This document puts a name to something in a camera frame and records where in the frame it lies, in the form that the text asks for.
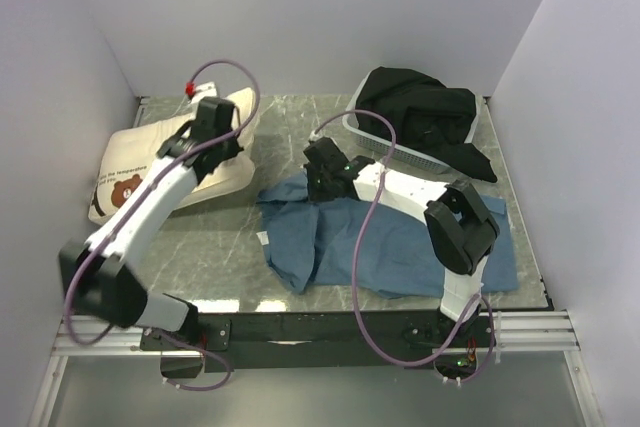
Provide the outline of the blue fabric pillowcase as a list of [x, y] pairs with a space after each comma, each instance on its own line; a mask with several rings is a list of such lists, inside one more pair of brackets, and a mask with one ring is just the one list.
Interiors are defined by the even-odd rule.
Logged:
[[[352, 282], [356, 238], [369, 205], [350, 198], [313, 203], [304, 173], [263, 190], [257, 197], [267, 266], [286, 289], [302, 294], [316, 285]], [[357, 285], [384, 298], [439, 297], [444, 268], [425, 226], [378, 206], [360, 248]]]

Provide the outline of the cream pillow with bear print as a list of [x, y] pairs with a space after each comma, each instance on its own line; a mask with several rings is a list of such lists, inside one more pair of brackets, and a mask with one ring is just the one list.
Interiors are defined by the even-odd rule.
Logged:
[[[194, 107], [195, 103], [191, 101], [182, 115], [120, 130], [111, 136], [101, 160], [96, 187], [88, 208], [91, 222], [102, 225], [117, 212], [149, 172], [165, 139], [195, 117]], [[255, 173], [250, 154], [257, 125], [258, 119], [254, 117], [238, 139], [243, 151], [205, 177], [179, 204], [181, 208], [229, 195], [250, 184]]]

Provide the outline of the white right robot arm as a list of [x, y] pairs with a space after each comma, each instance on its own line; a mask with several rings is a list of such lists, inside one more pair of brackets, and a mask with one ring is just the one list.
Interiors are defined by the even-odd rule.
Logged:
[[374, 209], [384, 206], [422, 223], [437, 260], [444, 267], [439, 304], [439, 334], [444, 342], [460, 346], [474, 333], [483, 286], [482, 276], [500, 228], [475, 187], [463, 180], [428, 181], [388, 167], [389, 156], [348, 159], [330, 137], [311, 135], [304, 149], [304, 165], [311, 201], [351, 198], [368, 202], [365, 220], [356, 238], [352, 284], [357, 284], [360, 248]]

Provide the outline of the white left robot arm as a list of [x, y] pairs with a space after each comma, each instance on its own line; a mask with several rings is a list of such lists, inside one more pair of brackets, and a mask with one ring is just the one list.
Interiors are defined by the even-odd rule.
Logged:
[[164, 331], [179, 349], [202, 340], [197, 307], [149, 291], [133, 268], [183, 199], [241, 152], [242, 127], [232, 101], [201, 98], [194, 118], [161, 144], [142, 183], [110, 220], [86, 241], [70, 241], [60, 250], [65, 325], [72, 324], [73, 313], [80, 313], [110, 327]]

